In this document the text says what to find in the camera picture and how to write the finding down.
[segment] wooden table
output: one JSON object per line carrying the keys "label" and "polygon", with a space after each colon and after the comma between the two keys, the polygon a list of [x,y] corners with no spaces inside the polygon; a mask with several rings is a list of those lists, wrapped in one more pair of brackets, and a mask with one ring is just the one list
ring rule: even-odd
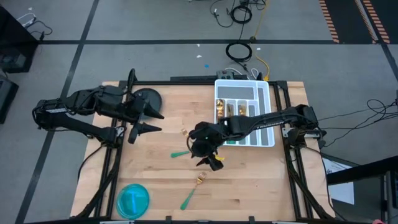
{"label": "wooden table", "polygon": [[[292,106],[307,105],[303,83],[288,84]],[[107,82],[104,85],[117,86],[118,82]],[[189,131],[200,121],[213,122],[214,86],[141,85],[135,86],[133,90],[140,88],[153,88],[162,95],[161,113],[165,119],[146,122],[163,130],[143,134],[133,145],[125,138],[115,197],[129,184],[143,185],[150,194],[150,205],[148,211],[140,217],[141,220],[164,220],[167,215],[171,215],[173,220],[248,220],[248,216],[255,216],[256,221],[295,220],[278,126],[274,127],[274,147],[221,147],[220,156],[226,158],[224,168],[212,172],[208,166],[195,166],[199,158],[191,159],[187,154],[172,159],[170,154],[187,150],[186,137],[181,134],[182,128]],[[276,111],[272,88],[270,94],[272,111]],[[93,124],[110,126],[111,118],[96,114]],[[318,149],[314,139],[307,140],[307,145]],[[89,140],[86,156],[98,146],[97,140]],[[104,155],[105,149],[90,158],[82,169],[71,215],[79,213],[97,191]],[[308,189],[318,203],[334,216],[328,204],[320,155],[302,149],[302,159]],[[198,186],[187,209],[181,211],[180,206],[195,186],[201,171],[206,171],[208,175]],[[306,217],[302,194],[298,187],[297,189],[301,213]],[[101,214],[105,214],[107,202],[108,192],[104,194]],[[122,219],[115,206],[112,219]]]}

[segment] gray floor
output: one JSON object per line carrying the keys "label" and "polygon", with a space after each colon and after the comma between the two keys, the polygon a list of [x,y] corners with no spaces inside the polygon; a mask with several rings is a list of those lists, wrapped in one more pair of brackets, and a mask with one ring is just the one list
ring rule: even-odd
{"label": "gray floor", "polygon": [[[54,29],[47,40],[78,40],[93,0],[0,2],[14,17],[30,12],[28,8],[32,7],[32,12]],[[225,7],[231,7],[231,3],[228,0],[216,4],[220,22],[229,22]],[[209,1],[100,0],[88,39],[238,38],[241,26],[219,27],[209,13],[209,6]],[[254,9],[252,21],[245,26],[244,39],[254,33],[259,15]],[[318,0],[271,0],[257,38],[330,40],[331,36]],[[225,55],[225,47],[225,44],[86,45],[69,93],[106,80],[125,80],[131,68],[136,69],[139,80],[214,75],[216,70],[226,67],[241,70]],[[45,131],[36,129],[30,110],[39,100],[60,95],[76,48],[76,45],[41,45],[29,73],[10,75],[20,88],[6,123],[0,126],[0,171],[4,175],[0,184],[2,223],[15,222],[46,135]],[[274,44],[256,45],[256,48],[260,48],[257,54],[271,67],[271,80],[305,82],[309,102],[318,118],[365,109],[366,101],[371,98],[391,103],[396,97],[398,82],[379,45]],[[398,46],[389,48],[398,57]],[[244,54],[238,47],[232,51]],[[248,67],[265,72],[255,59]],[[321,127],[354,126],[370,114],[321,122]],[[82,119],[90,122],[92,117]],[[355,130],[324,151],[359,164],[395,156],[397,125],[398,120],[390,119]],[[325,139],[330,142],[343,133],[330,131]],[[81,134],[55,134],[25,222],[68,218],[86,142]],[[377,180],[356,183],[357,205],[335,203],[336,208],[356,220],[377,218],[378,183]]]}

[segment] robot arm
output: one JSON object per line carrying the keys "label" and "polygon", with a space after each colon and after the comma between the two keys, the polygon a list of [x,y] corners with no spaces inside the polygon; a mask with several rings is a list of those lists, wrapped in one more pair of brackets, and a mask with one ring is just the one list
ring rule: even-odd
{"label": "robot arm", "polygon": [[[39,125],[39,128],[47,131],[55,131],[57,128],[63,127],[94,137],[109,146],[115,146],[121,127],[99,128],[68,116],[68,114],[72,116],[76,114],[87,116],[98,113],[99,115],[117,118],[133,124],[129,137],[129,143],[132,144],[137,135],[161,130],[145,123],[140,124],[139,119],[142,114],[164,119],[161,114],[150,106],[146,96],[131,93],[134,80],[135,74],[134,70],[132,70],[126,89],[115,86],[99,86],[89,90],[76,91],[66,98],[40,100],[32,110],[33,119]],[[123,102],[123,97],[126,94],[130,94],[129,101]]]}
{"label": "robot arm", "polygon": [[302,143],[305,130],[314,129],[318,126],[317,117],[312,107],[298,105],[283,111],[267,113],[254,117],[243,115],[221,118],[218,124],[207,122],[198,123],[193,131],[190,131],[189,138],[195,139],[192,147],[187,146],[192,157],[202,157],[197,164],[209,164],[213,171],[223,168],[221,161],[215,158],[217,148],[225,141],[239,141],[249,135],[252,131],[280,124],[289,123],[295,129],[289,132],[291,143]]}

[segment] blue petri dish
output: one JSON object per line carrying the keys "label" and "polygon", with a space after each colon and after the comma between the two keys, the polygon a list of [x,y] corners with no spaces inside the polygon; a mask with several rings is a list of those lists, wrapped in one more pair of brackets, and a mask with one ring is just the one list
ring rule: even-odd
{"label": "blue petri dish", "polygon": [[129,220],[141,217],[148,209],[148,206],[148,191],[139,184],[125,186],[116,199],[116,210],[119,215]]}

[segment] gold utensil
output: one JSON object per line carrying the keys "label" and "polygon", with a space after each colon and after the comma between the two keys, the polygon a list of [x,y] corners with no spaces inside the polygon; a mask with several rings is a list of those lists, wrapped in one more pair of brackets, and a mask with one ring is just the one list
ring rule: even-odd
{"label": "gold utensil", "polygon": [[[185,128],[182,128],[182,129],[181,129],[181,133],[182,133],[185,137],[188,137],[188,136],[189,136],[188,131],[187,131]],[[190,151],[173,152],[173,153],[171,153],[170,157],[171,157],[171,158],[176,158],[176,157],[178,157],[178,156],[182,156],[182,155],[188,154],[189,152],[190,152]]]}
{"label": "gold utensil", "polygon": [[238,112],[239,112],[239,115],[246,115],[246,105],[239,105]]}
{"label": "gold utensil", "polygon": [[217,120],[224,116],[224,101],[221,99],[216,100]]}
{"label": "gold utensil", "polygon": [[231,104],[226,105],[226,116],[227,117],[234,116],[234,105]]}
{"label": "gold utensil", "polygon": [[198,176],[198,178],[197,178],[197,184],[196,184],[195,188],[192,189],[192,191],[191,191],[191,193],[189,194],[189,196],[187,197],[187,199],[185,199],[184,203],[182,203],[182,205],[181,205],[181,207],[180,207],[181,210],[185,210],[185,209],[187,208],[188,202],[189,202],[189,200],[191,199],[191,197],[192,197],[192,195],[193,195],[195,189],[198,187],[199,184],[201,184],[201,183],[203,182],[203,180],[205,179],[205,177],[206,177],[206,173],[205,173],[205,172],[202,172],[202,173]]}

